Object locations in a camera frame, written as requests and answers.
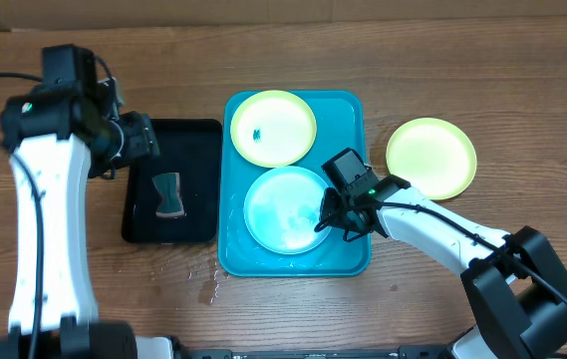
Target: yellow plate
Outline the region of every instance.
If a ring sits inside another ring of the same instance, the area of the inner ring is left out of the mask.
[[[248,161],[278,168],[301,160],[316,139],[316,119],[300,97],[285,91],[250,96],[232,116],[230,136]]]
[[[455,125],[433,118],[400,126],[390,138],[386,158],[392,175],[438,200],[462,193],[477,167],[469,137]]]

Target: wooden table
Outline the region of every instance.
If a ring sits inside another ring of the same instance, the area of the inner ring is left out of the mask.
[[[532,225],[567,266],[567,18],[5,33],[0,71],[39,74],[40,49],[70,42],[107,60],[129,110],[157,118],[222,120],[241,90],[348,89],[363,103],[380,176],[400,124],[449,120],[472,139],[479,165],[445,205],[510,231]],[[0,111],[31,85],[0,80]],[[378,236],[372,264],[353,278],[237,278],[224,275],[215,245],[127,244],[126,177],[90,182],[87,231],[101,316],[127,320],[137,334],[177,335],[191,348],[392,348],[447,342],[474,322],[458,278]],[[15,282],[15,218],[0,153],[0,335]]]

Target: cable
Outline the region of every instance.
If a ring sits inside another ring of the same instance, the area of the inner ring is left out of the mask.
[[[108,107],[108,112],[106,114],[106,119],[109,120],[111,118],[111,115],[113,114],[113,107],[115,106],[115,101],[117,100],[117,89],[115,89],[115,85],[116,85],[115,77],[113,76],[111,69],[109,69],[108,65],[106,65],[106,61],[104,61],[104,59],[95,55],[95,60],[104,68],[104,71],[106,72],[106,76],[108,76],[108,79],[110,80],[109,94],[108,94],[109,96],[108,103],[110,105]]]
[[[41,82],[42,79],[37,76],[24,75],[17,73],[0,73],[0,78],[15,78],[31,81]],[[11,154],[2,145],[0,140],[0,149],[7,153],[22,171],[27,178],[31,192],[33,195],[33,202],[35,203],[35,220],[37,222],[37,259],[35,264],[35,300],[34,300],[34,313],[33,313],[33,328],[31,336],[31,345],[28,352],[29,359],[35,359],[37,356],[37,344],[42,322],[42,305],[43,305],[43,290],[44,290],[44,217],[42,215],[42,195],[37,188],[37,183],[33,174],[29,171],[24,163],[24,160],[16,154]]]
[[[444,223],[453,227],[454,229],[456,229],[460,233],[466,235],[467,237],[471,238],[475,242],[483,245],[484,247],[490,249],[491,251],[493,251],[494,253],[496,253],[500,257],[504,258],[511,265],[515,266],[517,269],[528,274],[531,278],[533,278],[533,280],[536,283],[538,283],[544,289],[546,289],[551,294],[553,294],[554,296],[559,298],[567,306],[567,297],[564,294],[560,293],[560,291],[555,289],[555,287],[553,287],[546,280],[544,280],[544,278],[542,278],[538,273],[534,272],[533,270],[531,270],[531,268],[524,265],[519,259],[509,255],[504,250],[502,250],[499,247],[497,247],[497,246],[489,243],[488,241],[484,240],[479,234],[471,232],[470,230],[464,228],[463,226],[456,223],[455,221],[453,221],[449,217],[445,216],[444,214],[441,214],[441,213],[439,213],[439,212],[437,212],[433,209],[429,209],[429,208],[421,206],[419,204],[408,204],[408,203],[399,203],[399,202],[378,202],[378,203],[367,203],[367,204],[354,205],[354,206],[350,206],[350,207],[342,207],[341,210],[334,212],[334,213],[326,216],[325,218],[321,219],[318,222],[318,224],[316,225],[316,227],[314,228],[314,230],[318,232],[318,231],[325,229],[328,225],[330,225],[329,223],[331,223],[337,216],[344,215],[345,213],[347,213],[349,211],[352,211],[352,210],[356,211],[356,210],[370,209],[370,208],[378,210],[382,207],[395,207],[395,208],[412,209],[412,210],[415,210],[415,211],[427,213],[429,215],[436,217],[437,219],[440,219],[441,221],[443,221]],[[555,353],[553,355],[553,358],[567,358],[567,354]]]

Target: wood grain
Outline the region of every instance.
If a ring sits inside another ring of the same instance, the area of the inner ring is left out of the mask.
[[[451,121],[475,144],[478,172],[445,205],[511,231],[535,226],[567,266],[567,18],[0,34],[0,71],[39,74],[40,48],[69,42],[104,57],[128,108],[156,118],[222,120],[241,90],[348,89],[363,103],[379,175],[400,124]],[[0,81],[0,111],[30,85]],[[176,335],[191,348],[391,348],[447,342],[473,323],[457,278],[378,236],[369,268],[340,279],[237,278],[224,275],[215,245],[127,244],[126,176],[89,183],[87,231],[102,317],[127,320],[137,334]],[[0,153],[0,335],[15,216]]]

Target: blue tray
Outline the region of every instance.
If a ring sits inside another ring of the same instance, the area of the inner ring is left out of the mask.
[[[290,91],[312,108],[317,135],[310,152],[294,166],[318,174],[329,185],[321,165],[344,148],[356,150],[366,160],[363,107],[347,91]],[[316,248],[301,254],[283,255],[263,248],[249,233],[243,218],[243,203],[252,183],[269,169],[244,159],[230,138],[230,123],[239,105],[257,92],[234,95],[225,106],[221,203],[219,206],[219,262],[238,276],[353,276],[372,259],[370,236],[343,241],[343,230],[332,228]]]

